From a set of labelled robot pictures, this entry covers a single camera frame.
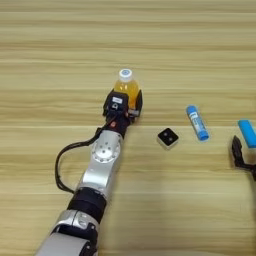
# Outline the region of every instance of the small black block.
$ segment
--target small black block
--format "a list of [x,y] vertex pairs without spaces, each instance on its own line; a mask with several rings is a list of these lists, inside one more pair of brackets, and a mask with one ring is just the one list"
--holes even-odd
[[166,128],[158,134],[158,142],[166,149],[170,149],[179,139],[178,135],[170,128]]

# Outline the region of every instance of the orange juice bottle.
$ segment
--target orange juice bottle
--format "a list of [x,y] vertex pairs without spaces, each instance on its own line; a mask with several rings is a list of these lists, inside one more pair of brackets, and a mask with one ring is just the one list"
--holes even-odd
[[126,93],[129,96],[129,108],[136,109],[136,99],[139,93],[139,86],[133,79],[132,71],[130,69],[120,70],[119,79],[115,84],[114,91]]

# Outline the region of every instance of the black cable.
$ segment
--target black cable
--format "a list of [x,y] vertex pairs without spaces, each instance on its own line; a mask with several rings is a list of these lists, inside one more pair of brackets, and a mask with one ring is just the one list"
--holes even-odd
[[89,140],[87,141],[81,141],[81,142],[75,142],[75,143],[72,143],[72,144],[69,144],[67,145],[66,147],[64,147],[60,152],[59,154],[57,155],[57,158],[56,158],[56,161],[55,161],[55,181],[56,181],[56,185],[59,189],[63,190],[63,191],[66,191],[66,192],[69,192],[69,193],[72,193],[74,194],[75,191],[71,188],[69,188],[68,186],[66,186],[62,180],[61,180],[61,175],[60,175],[60,172],[59,172],[59,162],[60,162],[60,158],[61,156],[71,150],[71,149],[74,149],[74,148],[79,148],[79,147],[85,147],[85,146],[90,146],[93,142],[95,142],[101,132],[106,128],[108,127],[115,119],[117,118],[117,115],[114,116],[113,118],[111,118],[109,121],[107,121],[105,123],[105,125],[103,125],[97,132],[96,134]]

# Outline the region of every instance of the robotic arm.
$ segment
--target robotic arm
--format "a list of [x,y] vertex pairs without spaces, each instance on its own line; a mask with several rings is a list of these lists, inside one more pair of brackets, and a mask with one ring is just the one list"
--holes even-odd
[[[120,164],[122,144],[127,127],[140,116],[142,93],[139,91],[136,109],[129,109],[129,95],[115,92],[108,95],[103,115],[106,124],[87,142],[65,147],[57,157],[57,186],[74,193],[67,210],[63,211],[50,235],[36,256],[96,256],[99,226],[110,199],[115,172]],[[92,146],[91,160],[75,191],[60,180],[58,162],[61,155],[79,146]]]
[[256,165],[246,164],[244,162],[242,144],[237,136],[234,136],[232,141],[232,153],[234,157],[235,166],[239,169],[249,171],[252,174],[254,181],[256,181]]

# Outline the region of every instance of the blue glue stick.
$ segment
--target blue glue stick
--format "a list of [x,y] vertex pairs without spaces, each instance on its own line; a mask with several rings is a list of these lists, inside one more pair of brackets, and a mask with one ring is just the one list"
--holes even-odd
[[203,120],[200,117],[198,110],[195,106],[190,105],[187,107],[187,114],[195,129],[196,135],[199,140],[204,141],[209,139],[208,131],[206,130]]
[[238,125],[244,136],[248,148],[256,148],[256,134],[249,120],[240,120]]

